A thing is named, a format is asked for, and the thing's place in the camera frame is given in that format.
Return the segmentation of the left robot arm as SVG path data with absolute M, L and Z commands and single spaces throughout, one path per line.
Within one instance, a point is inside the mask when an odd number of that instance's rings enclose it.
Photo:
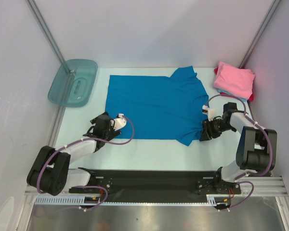
M 76 183 L 84 191 L 90 193 L 96 189 L 97 181 L 92 173 L 85 169 L 70 169 L 71 163 L 99 151 L 106 143 L 121 134 L 121 129 L 127 125 L 123 114 L 111 118 L 104 112 L 92 119 L 92 126 L 81 139 L 67 144 L 59 149 L 43 146 L 26 178 L 28 185 L 39 193 L 57 196 L 62 191 L 68 191 Z

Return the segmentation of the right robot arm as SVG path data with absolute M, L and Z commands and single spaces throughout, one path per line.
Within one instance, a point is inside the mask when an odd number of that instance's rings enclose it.
M 224 193 L 230 182 L 248 176 L 263 176 L 272 170 L 276 162 L 277 132 L 267 129 L 253 121 L 246 111 L 238 110 L 236 103 L 223 106 L 223 115 L 217 116 L 215 110 L 204 105 L 202 113 L 207 119 L 202 121 L 200 141 L 210 141 L 223 132 L 240 134 L 235 160 L 219 168 L 219 176 L 212 181 L 213 189 Z

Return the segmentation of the teal translucent plastic bin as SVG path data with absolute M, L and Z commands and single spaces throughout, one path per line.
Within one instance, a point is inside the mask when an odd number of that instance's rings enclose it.
M 98 65 L 93 60 L 65 61 L 55 75 L 48 100 L 63 107 L 83 107 L 90 98 L 97 70 Z

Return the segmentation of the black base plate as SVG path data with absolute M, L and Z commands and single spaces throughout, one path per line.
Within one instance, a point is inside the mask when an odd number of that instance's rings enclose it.
M 79 168 L 87 180 L 67 182 L 67 170 L 43 174 L 39 188 L 58 196 L 63 192 L 83 194 L 85 204 L 108 203 L 202 203 L 208 194 L 242 195 L 239 183 L 223 180 L 217 171 L 93 170 Z

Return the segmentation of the aluminium front rail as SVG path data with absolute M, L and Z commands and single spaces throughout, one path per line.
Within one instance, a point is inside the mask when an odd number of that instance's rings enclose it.
M 33 179 L 29 182 L 40 194 L 57 196 L 61 193 L 97 193 L 106 190 L 114 195 L 122 190 L 132 191 L 178 191 L 196 194 L 227 194 L 255 196 L 285 196 L 286 187 L 281 177 L 250 177 L 244 176 L 234 181 L 223 180 L 217 176 L 196 178 L 114 178 L 92 175 L 90 180 Z

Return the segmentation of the right aluminium frame post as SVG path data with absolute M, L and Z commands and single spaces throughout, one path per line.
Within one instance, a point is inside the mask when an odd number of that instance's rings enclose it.
M 253 54 L 253 52 L 256 50 L 256 47 L 258 43 L 260 42 L 262 36 L 264 35 L 267 27 L 269 26 L 270 22 L 272 21 L 275 13 L 277 12 L 279 6 L 281 5 L 283 1 L 282 0 L 274 0 L 272 1 L 272 4 L 269 7 L 269 10 L 267 11 L 264 19 L 262 20 L 255 36 L 253 37 L 251 44 L 249 45 L 242 61 L 239 64 L 239 68 L 245 68 Z

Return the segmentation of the aluminium frame post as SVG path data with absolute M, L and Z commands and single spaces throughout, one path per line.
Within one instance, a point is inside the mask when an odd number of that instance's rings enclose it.
M 264 35 L 267 27 L 269 26 L 270 22 L 272 21 L 275 13 L 277 12 L 279 6 L 281 5 L 283 1 L 282 0 L 274 0 L 272 1 L 272 4 L 269 7 L 269 10 L 267 11 L 264 19 L 262 20 L 255 36 L 253 37 L 251 44 L 249 45 L 242 61 L 239 64 L 239 68 L 245 68 L 253 54 L 253 52 L 256 50 L 256 47 L 258 43 L 260 42 L 262 36 Z
M 40 11 L 37 3 L 35 0 L 25 0 L 27 3 L 29 9 L 31 10 L 33 16 L 35 17 L 40 29 L 42 30 L 47 42 L 49 43 L 51 49 L 53 50 L 56 58 L 60 62 L 60 64 L 63 64 L 65 62 L 65 58 L 61 53 L 61 50 L 44 18 L 42 15 L 42 12 Z

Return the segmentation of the left aluminium frame post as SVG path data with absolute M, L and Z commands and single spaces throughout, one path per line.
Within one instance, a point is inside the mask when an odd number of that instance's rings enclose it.
M 44 18 L 42 15 L 42 12 L 40 11 L 37 3 L 35 0 L 25 0 L 27 3 L 29 9 L 31 10 L 33 16 L 35 17 L 40 29 L 42 30 L 47 42 L 49 43 L 51 49 L 53 50 L 56 58 L 60 62 L 60 64 L 63 64 L 65 62 L 65 58 L 61 53 L 61 50 Z

